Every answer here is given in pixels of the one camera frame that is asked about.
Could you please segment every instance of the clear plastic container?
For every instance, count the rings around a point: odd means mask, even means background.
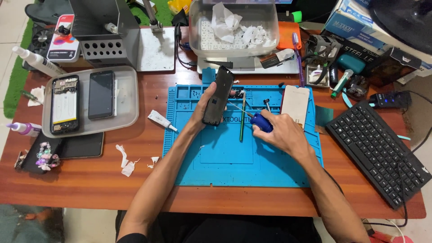
[[[119,90],[117,95],[117,115],[90,120],[87,117],[90,74],[107,70],[114,71],[114,78],[117,79],[117,89]],[[79,130],[61,135],[53,135],[50,132],[52,82],[55,78],[67,77],[69,75],[79,76]],[[63,74],[55,78],[50,79],[45,88],[44,107],[42,111],[42,132],[45,136],[51,138],[80,136],[128,127],[137,121],[139,115],[138,78],[133,68],[129,66],[104,67]]]
[[[225,8],[233,14],[243,18],[240,25],[260,26],[269,33],[270,39],[276,43],[269,47],[243,48],[241,38],[242,31],[238,27],[234,31],[234,44],[225,42],[215,37],[211,29],[213,6],[223,2]],[[277,22],[276,5],[274,0],[238,0],[232,3],[229,0],[194,0],[189,10],[189,44],[198,57],[204,58],[234,58],[258,56],[270,53],[279,44],[279,25]]]

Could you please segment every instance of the blue silicone repair mat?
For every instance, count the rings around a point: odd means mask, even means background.
[[[166,118],[180,132],[192,115],[207,86],[177,85],[168,89]],[[235,85],[246,90],[246,111],[254,114],[264,109],[270,99],[273,114],[279,114],[283,86]],[[229,99],[242,106],[242,99]],[[309,187],[303,169],[285,152],[252,136],[252,125],[245,117],[243,141],[239,141],[241,111],[227,103],[224,122],[206,126],[192,142],[175,181],[176,185]],[[178,132],[166,129],[163,155],[171,148]],[[323,165],[319,134],[315,132],[315,105],[309,95],[305,134]]]

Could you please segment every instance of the black keyboard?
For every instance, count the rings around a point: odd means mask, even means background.
[[[330,121],[326,129],[393,209],[402,205],[402,193],[408,201],[432,178],[367,101]]]

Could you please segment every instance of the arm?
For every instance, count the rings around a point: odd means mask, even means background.
[[[216,83],[213,82],[201,96],[190,120],[182,129],[171,149],[136,193],[121,223],[118,239],[130,233],[147,235],[148,228],[161,211],[174,186],[175,178],[189,146],[196,135],[205,127],[201,120],[207,102],[215,90]]]
[[[285,151],[303,167],[324,226],[333,239],[338,243],[369,243],[360,218],[324,172],[299,125],[287,114],[273,115],[263,110],[261,115],[270,121],[273,131],[266,133],[254,125],[254,136]]]

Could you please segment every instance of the orange container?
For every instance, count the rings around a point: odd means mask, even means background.
[[[300,50],[302,48],[302,39],[300,39],[300,28],[298,23],[294,22],[281,22],[279,21],[279,44],[276,48],[279,50],[283,49],[294,49],[292,44],[292,33],[297,33],[299,37],[299,43],[297,48]]]

